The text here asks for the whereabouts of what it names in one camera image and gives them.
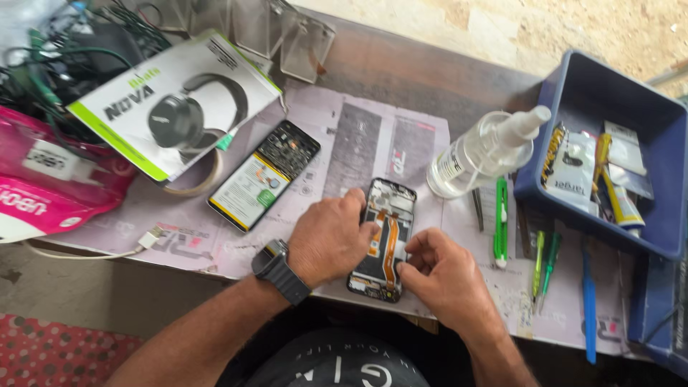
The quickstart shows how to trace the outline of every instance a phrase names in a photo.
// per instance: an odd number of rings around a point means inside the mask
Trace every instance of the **man's left hand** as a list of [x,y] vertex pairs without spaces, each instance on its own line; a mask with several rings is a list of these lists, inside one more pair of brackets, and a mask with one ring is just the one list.
[[361,263],[380,231],[374,222],[359,226],[366,208],[360,188],[343,198],[326,198],[303,214],[289,239],[288,264],[311,289],[343,277]]

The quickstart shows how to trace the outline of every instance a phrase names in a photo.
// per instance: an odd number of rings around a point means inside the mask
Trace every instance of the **spray bottle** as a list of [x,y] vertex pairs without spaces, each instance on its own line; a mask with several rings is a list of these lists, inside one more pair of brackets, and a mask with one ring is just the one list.
[[523,167],[533,155],[540,125],[551,117],[546,106],[485,114],[430,163],[428,185],[436,195],[453,199]]

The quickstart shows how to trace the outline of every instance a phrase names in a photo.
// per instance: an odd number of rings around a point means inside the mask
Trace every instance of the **disassembled smartphone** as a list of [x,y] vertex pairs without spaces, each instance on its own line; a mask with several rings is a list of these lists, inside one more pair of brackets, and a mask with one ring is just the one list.
[[368,190],[363,222],[375,222],[380,232],[370,242],[368,254],[349,275],[347,288],[387,302],[401,298],[396,264],[406,262],[404,248],[411,237],[416,193],[402,185],[375,178]]
[[250,231],[320,151],[320,144],[282,121],[208,198],[243,232]]

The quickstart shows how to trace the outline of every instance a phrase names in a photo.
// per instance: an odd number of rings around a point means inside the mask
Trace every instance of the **black watch strap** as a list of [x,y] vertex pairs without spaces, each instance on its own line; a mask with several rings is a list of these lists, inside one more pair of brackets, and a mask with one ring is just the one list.
[[301,281],[284,259],[278,261],[275,267],[265,275],[265,279],[272,282],[291,305],[300,304],[310,294],[308,285]]

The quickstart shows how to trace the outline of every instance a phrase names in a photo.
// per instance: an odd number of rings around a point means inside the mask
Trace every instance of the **headphones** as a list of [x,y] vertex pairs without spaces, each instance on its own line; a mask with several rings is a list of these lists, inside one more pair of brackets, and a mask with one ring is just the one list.
[[186,81],[182,91],[168,94],[151,109],[148,115],[148,128],[155,143],[161,148],[179,150],[182,160],[189,161],[201,151],[214,144],[225,131],[203,127],[203,109],[189,97],[189,93],[200,89],[210,82],[221,83],[234,98],[237,112],[229,128],[242,122],[248,113],[246,92],[236,81],[219,74],[198,74]]

